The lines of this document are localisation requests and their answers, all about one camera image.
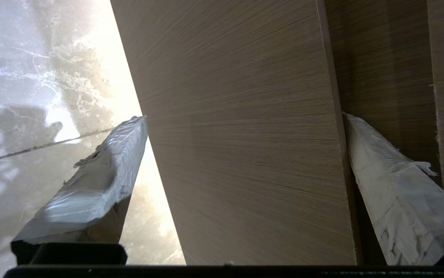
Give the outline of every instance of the marble wall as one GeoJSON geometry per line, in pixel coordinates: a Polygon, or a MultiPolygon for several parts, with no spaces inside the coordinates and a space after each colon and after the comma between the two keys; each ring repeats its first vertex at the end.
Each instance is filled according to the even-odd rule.
{"type": "MultiPolygon", "coordinates": [[[[134,115],[107,0],[0,0],[0,276],[15,266],[13,236],[134,115]]],[[[129,262],[184,263],[149,142],[121,242],[129,262]]]]}

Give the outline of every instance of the gray marble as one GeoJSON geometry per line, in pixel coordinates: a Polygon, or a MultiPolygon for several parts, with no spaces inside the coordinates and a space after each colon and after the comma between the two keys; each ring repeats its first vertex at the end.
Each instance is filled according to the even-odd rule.
{"type": "Polygon", "coordinates": [[[10,241],[75,173],[75,162],[93,153],[106,136],[102,132],[79,144],[57,144],[0,159],[0,277],[15,266],[10,241]]]}
{"type": "MultiPolygon", "coordinates": [[[[141,115],[108,0],[0,0],[0,277],[12,238],[120,122],[141,115]]],[[[149,141],[128,264],[184,264],[149,141]]]]}
{"type": "Polygon", "coordinates": [[[108,1],[0,0],[0,157],[140,114],[108,1]]]}
{"type": "Polygon", "coordinates": [[[186,264],[149,139],[120,243],[128,264],[186,264]]]}

